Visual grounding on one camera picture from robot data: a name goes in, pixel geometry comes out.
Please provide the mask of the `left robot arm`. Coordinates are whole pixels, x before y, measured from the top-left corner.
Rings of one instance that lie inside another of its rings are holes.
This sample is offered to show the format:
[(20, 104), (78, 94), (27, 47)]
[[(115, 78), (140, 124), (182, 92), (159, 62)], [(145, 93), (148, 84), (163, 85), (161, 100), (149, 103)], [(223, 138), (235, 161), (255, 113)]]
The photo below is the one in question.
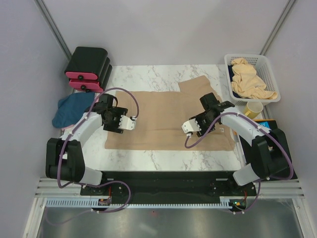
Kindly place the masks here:
[(69, 133), (51, 138), (47, 142), (46, 176), (51, 179), (92, 185), (92, 190), (103, 195), (107, 193), (109, 184), (103, 180), (103, 173), (85, 165), (82, 147), (91, 135), (100, 127), (105, 131), (123, 133), (121, 121), (127, 115), (128, 109), (114, 105), (117, 98), (110, 94), (102, 95), (94, 103), (88, 114), (87, 107)]

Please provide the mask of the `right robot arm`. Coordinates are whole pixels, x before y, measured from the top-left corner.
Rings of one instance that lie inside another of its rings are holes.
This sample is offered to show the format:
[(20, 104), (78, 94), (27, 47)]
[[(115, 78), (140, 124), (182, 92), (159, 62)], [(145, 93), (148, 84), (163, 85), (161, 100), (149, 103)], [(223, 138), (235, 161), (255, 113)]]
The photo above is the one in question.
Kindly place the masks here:
[(228, 192), (240, 194), (245, 185), (262, 179), (289, 180), (294, 175), (289, 147), (281, 129), (270, 129), (253, 121), (229, 101), (220, 102), (214, 93), (200, 98), (204, 112), (194, 116), (200, 140), (219, 123), (231, 128), (247, 143), (244, 153), (247, 164), (235, 171), (227, 182)]

